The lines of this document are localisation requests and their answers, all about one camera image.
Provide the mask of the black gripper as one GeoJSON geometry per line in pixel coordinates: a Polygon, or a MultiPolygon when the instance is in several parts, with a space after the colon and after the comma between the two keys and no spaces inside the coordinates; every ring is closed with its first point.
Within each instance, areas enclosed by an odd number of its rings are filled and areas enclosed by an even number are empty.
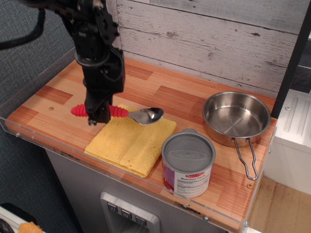
{"type": "Polygon", "coordinates": [[[106,124],[111,120],[109,106],[113,95],[124,89],[124,53],[121,49],[109,47],[99,60],[90,60],[77,53],[75,59],[83,70],[88,124],[106,124]]]}

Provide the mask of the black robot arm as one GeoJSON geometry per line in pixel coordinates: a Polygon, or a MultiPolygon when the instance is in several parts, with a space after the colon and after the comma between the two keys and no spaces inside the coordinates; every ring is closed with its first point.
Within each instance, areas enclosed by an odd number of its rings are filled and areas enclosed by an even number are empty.
{"type": "Polygon", "coordinates": [[[89,125],[108,123],[113,95],[125,83],[124,55],[113,46],[118,24],[104,0],[22,0],[21,4],[59,15],[75,45],[75,59],[83,70],[85,108],[89,125]]]}

